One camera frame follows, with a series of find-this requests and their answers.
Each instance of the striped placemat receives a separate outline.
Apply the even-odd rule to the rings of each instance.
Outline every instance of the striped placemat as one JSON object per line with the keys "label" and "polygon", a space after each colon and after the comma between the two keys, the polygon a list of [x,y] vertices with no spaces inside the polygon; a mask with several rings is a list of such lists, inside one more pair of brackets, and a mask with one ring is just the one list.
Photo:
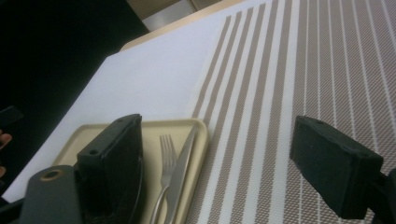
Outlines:
{"label": "striped placemat", "polygon": [[290,139],[297,115],[322,119],[396,168],[395,31],[394,0],[275,0],[227,17],[194,99],[211,143],[186,223],[359,223],[301,177]]}

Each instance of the dark background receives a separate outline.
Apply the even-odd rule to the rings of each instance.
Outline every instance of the dark background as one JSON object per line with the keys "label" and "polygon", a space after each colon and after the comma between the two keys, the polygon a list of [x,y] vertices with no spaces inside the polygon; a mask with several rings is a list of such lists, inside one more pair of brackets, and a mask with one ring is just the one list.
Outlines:
{"label": "dark background", "polygon": [[15,105],[24,114],[2,127],[13,140],[0,152],[0,194],[103,60],[147,32],[124,0],[0,0],[0,110]]}

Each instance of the beige tray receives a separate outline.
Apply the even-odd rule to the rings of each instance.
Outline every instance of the beige tray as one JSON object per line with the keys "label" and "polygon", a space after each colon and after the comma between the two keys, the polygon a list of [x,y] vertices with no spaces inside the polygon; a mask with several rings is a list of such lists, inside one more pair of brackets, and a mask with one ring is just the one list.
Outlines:
{"label": "beige tray", "polygon": [[[187,139],[187,135],[194,124],[197,124],[197,134],[191,152],[191,160],[183,187],[182,196],[177,209],[175,223],[184,223],[190,208],[192,194],[201,171],[201,165],[206,154],[208,144],[208,131],[203,122],[198,119],[176,119],[160,121],[143,121],[143,157],[145,163],[144,177],[147,185],[147,201],[144,214],[140,223],[149,223],[151,212],[161,192],[162,156],[160,147],[160,135],[171,134],[177,155]],[[83,125],[78,128],[54,165],[74,165],[77,162],[76,155],[87,146],[108,124]],[[159,217],[159,223],[165,219],[166,203],[163,203]]]}

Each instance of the fork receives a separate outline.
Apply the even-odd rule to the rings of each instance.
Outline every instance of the fork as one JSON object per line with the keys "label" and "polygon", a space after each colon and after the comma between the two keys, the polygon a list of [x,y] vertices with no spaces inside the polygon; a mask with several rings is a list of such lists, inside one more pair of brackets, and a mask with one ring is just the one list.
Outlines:
{"label": "fork", "polygon": [[160,196],[157,199],[157,203],[155,204],[154,211],[152,212],[150,224],[157,223],[159,208],[160,205],[163,203],[165,192],[168,190],[169,183],[171,182],[172,173],[174,172],[177,163],[177,155],[171,135],[161,135],[160,142],[161,152],[163,155],[163,175],[161,177],[161,186],[163,188],[161,190]]}

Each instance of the knife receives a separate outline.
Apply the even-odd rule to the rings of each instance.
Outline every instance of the knife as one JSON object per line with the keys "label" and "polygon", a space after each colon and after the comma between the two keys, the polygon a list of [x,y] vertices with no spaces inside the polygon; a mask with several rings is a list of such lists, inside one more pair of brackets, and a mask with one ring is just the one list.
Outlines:
{"label": "knife", "polygon": [[168,192],[166,193],[167,212],[165,224],[172,224],[175,221],[178,202],[180,201],[181,191],[183,190],[184,179],[189,165],[192,143],[194,141],[196,125],[194,125],[181,149],[180,156],[177,160],[175,171],[172,174]]}

